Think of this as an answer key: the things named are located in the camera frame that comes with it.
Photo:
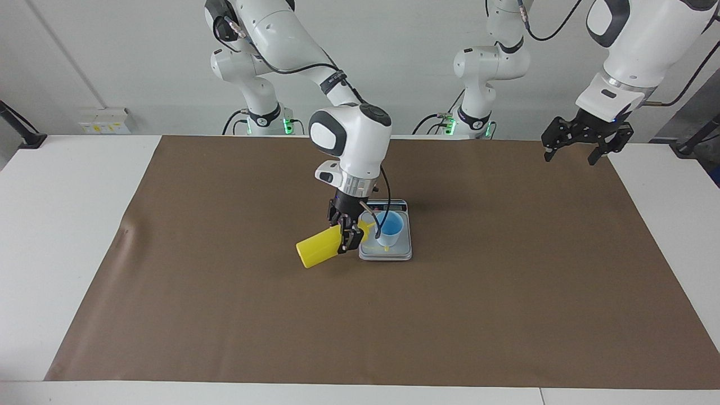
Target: cup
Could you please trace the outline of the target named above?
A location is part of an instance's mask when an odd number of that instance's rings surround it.
[[[377,221],[382,223],[383,220],[385,220],[385,223],[382,224],[380,237],[377,239],[377,243],[380,246],[384,246],[385,251],[387,252],[397,243],[402,230],[405,229],[405,222],[402,220],[402,216],[395,211],[383,211],[380,214],[377,214]]]

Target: yellow cylinder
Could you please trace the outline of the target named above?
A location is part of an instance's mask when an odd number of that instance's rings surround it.
[[[367,239],[370,234],[370,228],[375,224],[367,224],[363,221],[358,223],[360,229],[365,233],[363,241]],[[297,248],[297,254],[300,255],[300,260],[306,269],[309,269],[317,264],[324,262],[325,260],[332,259],[338,255],[338,248],[342,242],[342,235],[340,234],[340,226],[335,225],[332,228],[325,229],[324,231],[312,236],[304,241],[295,245]]]

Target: white junction box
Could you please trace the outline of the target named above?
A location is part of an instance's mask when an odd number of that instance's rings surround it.
[[[135,129],[125,108],[80,110],[78,124],[84,133],[131,134]]]

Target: black stand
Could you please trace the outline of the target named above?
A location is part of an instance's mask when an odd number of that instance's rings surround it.
[[[687,142],[677,144],[675,142],[670,144],[670,147],[681,159],[694,159],[695,147],[705,140],[714,130],[720,127],[720,114],[716,115],[715,118],[710,120],[709,123],[705,124],[704,127],[700,128],[698,133],[693,135],[692,138],[688,139]]]
[[[48,137],[44,133],[30,132],[2,101],[0,101],[0,116],[2,116],[5,122],[10,124],[10,126],[13,127],[13,129],[15,129],[25,141],[18,146],[18,149],[37,149]]]

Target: brown mat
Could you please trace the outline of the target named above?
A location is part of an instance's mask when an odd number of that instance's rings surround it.
[[[542,153],[393,141],[413,260],[305,270],[294,245],[333,193],[312,178],[324,155],[165,137],[47,379],[720,388],[720,355],[610,163]]]

